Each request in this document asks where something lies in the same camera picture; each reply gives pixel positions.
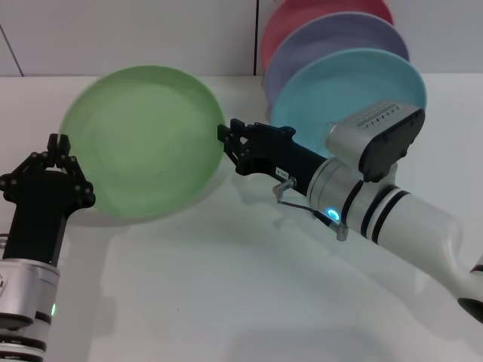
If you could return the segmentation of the red plate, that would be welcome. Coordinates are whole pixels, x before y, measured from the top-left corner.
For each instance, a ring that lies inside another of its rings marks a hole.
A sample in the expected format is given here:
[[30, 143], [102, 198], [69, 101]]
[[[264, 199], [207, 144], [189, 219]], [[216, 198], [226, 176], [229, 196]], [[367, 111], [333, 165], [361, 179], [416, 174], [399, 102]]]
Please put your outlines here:
[[394, 24], [384, 0], [283, 0], [262, 32], [260, 56], [263, 70], [267, 70], [277, 47], [293, 31], [311, 20], [344, 11], [372, 14]]

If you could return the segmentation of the green plate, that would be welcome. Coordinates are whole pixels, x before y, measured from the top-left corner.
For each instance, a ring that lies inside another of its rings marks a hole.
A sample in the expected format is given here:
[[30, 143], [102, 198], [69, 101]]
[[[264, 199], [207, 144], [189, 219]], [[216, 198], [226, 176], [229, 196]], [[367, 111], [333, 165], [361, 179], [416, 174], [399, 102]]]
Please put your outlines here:
[[60, 125], [92, 183], [96, 208], [143, 219], [192, 203], [223, 157], [223, 110], [196, 77], [166, 66], [133, 66], [98, 78]]

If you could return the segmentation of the purple plate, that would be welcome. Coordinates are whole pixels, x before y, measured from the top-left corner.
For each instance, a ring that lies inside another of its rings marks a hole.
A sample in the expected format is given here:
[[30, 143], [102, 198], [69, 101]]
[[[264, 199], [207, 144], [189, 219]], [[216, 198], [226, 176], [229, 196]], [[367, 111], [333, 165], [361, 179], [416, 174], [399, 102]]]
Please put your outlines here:
[[283, 87], [302, 68], [323, 57], [356, 48], [375, 48], [410, 59], [408, 47], [389, 22], [372, 14], [345, 11], [299, 26], [275, 49], [265, 72], [264, 89], [273, 106]]

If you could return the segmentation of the teal plate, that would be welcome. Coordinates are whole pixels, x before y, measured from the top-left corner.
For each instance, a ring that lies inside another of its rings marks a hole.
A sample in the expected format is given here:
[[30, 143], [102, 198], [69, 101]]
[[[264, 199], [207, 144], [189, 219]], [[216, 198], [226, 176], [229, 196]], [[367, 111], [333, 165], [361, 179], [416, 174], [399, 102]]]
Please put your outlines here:
[[327, 123], [342, 121], [381, 100], [426, 108], [426, 86], [419, 71], [388, 51], [341, 51], [310, 63], [292, 77], [271, 108], [270, 123], [292, 127], [294, 141], [317, 153]]

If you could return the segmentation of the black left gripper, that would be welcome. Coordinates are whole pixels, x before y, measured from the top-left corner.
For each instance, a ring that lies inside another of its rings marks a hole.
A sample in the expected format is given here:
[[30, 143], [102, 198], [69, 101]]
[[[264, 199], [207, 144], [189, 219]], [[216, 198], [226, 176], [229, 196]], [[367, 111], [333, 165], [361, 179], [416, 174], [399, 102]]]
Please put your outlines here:
[[[12, 172], [0, 176], [3, 197], [16, 205], [3, 259], [56, 266], [67, 219], [94, 206], [94, 187], [70, 149], [66, 134], [51, 133], [46, 151], [32, 152]], [[65, 173], [47, 170], [52, 167]]]

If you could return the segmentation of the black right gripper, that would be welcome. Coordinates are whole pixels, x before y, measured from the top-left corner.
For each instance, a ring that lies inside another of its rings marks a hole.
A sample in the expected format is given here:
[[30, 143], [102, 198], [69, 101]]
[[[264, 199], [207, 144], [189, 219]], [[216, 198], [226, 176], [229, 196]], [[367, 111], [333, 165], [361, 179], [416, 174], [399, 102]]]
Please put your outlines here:
[[246, 124], [237, 118], [229, 126], [217, 126], [217, 139], [236, 173], [262, 173], [278, 181], [292, 176], [296, 180], [295, 191], [307, 195], [310, 181], [326, 158], [295, 143], [295, 129], [257, 122]]

